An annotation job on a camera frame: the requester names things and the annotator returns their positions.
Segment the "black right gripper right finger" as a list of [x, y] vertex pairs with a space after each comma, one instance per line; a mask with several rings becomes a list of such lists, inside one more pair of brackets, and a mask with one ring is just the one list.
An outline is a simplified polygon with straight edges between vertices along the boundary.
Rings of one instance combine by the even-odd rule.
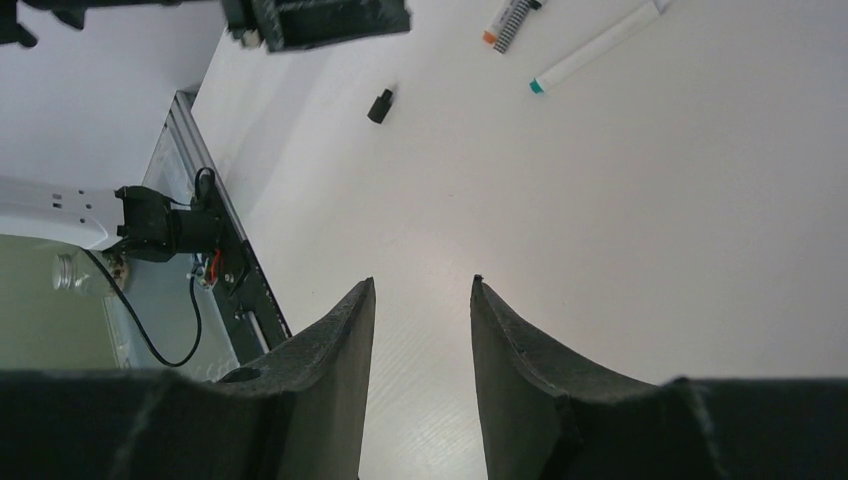
[[481, 276], [470, 298], [492, 479], [843, 479], [843, 378], [652, 385], [524, 320]]

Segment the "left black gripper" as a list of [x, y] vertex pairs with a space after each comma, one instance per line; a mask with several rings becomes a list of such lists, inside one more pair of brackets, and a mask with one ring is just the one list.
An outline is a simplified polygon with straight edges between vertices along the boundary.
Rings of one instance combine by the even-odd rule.
[[302, 51], [411, 31], [404, 1], [223, 1], [227, 29], [245, 48]]

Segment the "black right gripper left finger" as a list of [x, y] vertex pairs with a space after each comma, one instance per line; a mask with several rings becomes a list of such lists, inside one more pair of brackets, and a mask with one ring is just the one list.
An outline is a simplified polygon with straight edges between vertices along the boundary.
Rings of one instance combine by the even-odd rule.
[[355, 479], [375, 326], [372, 279], [216, 382], [172, 370], [1, 375], [5, 479]]

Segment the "black pen cap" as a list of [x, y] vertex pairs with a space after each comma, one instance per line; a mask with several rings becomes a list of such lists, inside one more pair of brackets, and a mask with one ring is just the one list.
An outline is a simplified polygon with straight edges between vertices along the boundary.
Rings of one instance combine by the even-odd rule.
[[390, 88], [384, 89], [372, 103], [369, 111], [367, 112], [367, 118], [374, 124], [381, 125], [391, 110], [394, 104], [394, 99], [394, 90]]

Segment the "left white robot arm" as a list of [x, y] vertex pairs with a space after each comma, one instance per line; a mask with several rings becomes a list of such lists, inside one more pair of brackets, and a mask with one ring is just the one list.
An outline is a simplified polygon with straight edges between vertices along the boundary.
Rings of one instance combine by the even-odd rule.
[[[248, 48], [269, 53], [309, 50], [407, 33], [403, 1], [223, 1], [227, 30]], [[244, 235], [209, 167], [197, 171], [184, 208], [144, 186], [93, 189], [1, 178], [1, 231], [84, 250], [167, 262], [177, 254], [212, 254]]]

